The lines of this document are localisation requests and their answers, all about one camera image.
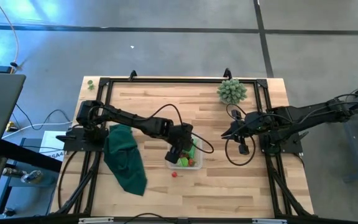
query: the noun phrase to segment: wooden tabletop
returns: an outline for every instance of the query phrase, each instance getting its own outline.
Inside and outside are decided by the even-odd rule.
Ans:
[[[95,100],[100,77],[84,77],[76,112],[83,100]],[[88,89],[92,80],[96,88]],[[269,78],[268,89],[272,106],[287,106],[288,99],[284,81]],[[152,212],[163,217],[226,217],[251,218],[273,217],[272,200],[267,178],[264,155],[256,141],[255,157],[246,166],[236,167],[225,156],[224,143],[220,135],[225,132],[232,119],[226,113],[226,105],[219,102],[216,93],[219,84],[205,83],[115,83],[110,104],[116,108],[150,116],[162,105],[172,103],[181,113],[183,122],[194,126],[193,131],[208,140],[215,148],[213,154],[204,154],[200,170],[176,170],[178,177],[171,176],[164,160],[167,143],[152,139],[141,131],[132,129],[147,176],[147,189],[143,197],[129,194],[121,188],[108,166],[101,159],[93,201],[93,216],[132,217]],[[246,85],[247,98],[239,106],[245,112],[255,111],[255,92]],[[157,116],[169,118],[178,124],[178,115],[167,107]],[[252,152],[252,141],[246,139]],[[235,162],[248,160],[249,156],[238,153],[238,144],[229,143],[229,155]],[[84,153],[79,152],[69,163],[62,184],[63,203],[78,185]],[[299,158],[292,154],[282,155],[287,185],[304,208],[313,213],[306,183],[305,172]],[[281,192],[278,190],[280,208]],[[82,209],[88,197],[85,189]],[[51,212],[56,211],[57,194],[54,195]]]

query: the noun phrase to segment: floor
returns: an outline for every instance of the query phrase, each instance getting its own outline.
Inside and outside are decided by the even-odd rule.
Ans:
[[[358,88],[358,0],[0,4],[21,29],[18,73],[27,80],[18,104],[35,123],[56,108],[73,116],[83,76],[129,75],[131,70],[142,76],[220,77],[229,67],[235,77],[284,78],[293,106],[319,103]],[[15,51],[14,36],[0,12],[0,65],[8,65]],[[22,126],[28,125],[20,111],[15,115]],[[50,122],[64,119],[56,114]],[[42,135],[28,129],[9,140],[19,143],[23,136]],[[342,181],[354,171],[342,125],[312,128],[302,144],[315,213],[358,221],[358,182]]]

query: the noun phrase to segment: clear plastic container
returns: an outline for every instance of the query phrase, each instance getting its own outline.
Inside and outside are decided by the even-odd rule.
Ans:
[[[196,136],[191,136],[193,139],[196,139],[197,140],[197,147],[199,147],[200,149],[203,149],[203,142],[201,139],[199,139],[198,137]],[[189,167],[182,167],[182,166],[178,166],[176,164],[173,164],[171,162],[168,162],[167,161],[167,167],[169,169],[188,169],[188,170],[198,170],[198,169],[201,169],[202,166],[203,166],[203,152],[201,152],[200,150],[196,149],[195,151],[195,161],[196,161],[196,164],[194,166],[189,166]]]

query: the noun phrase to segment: green towel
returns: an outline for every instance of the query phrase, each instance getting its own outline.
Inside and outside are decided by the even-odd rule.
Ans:
[[[143,195],[147,179],[131,128],[122,124],[110,126],[103,151],[104,162],[116,176],[119,185],[126,192]]]

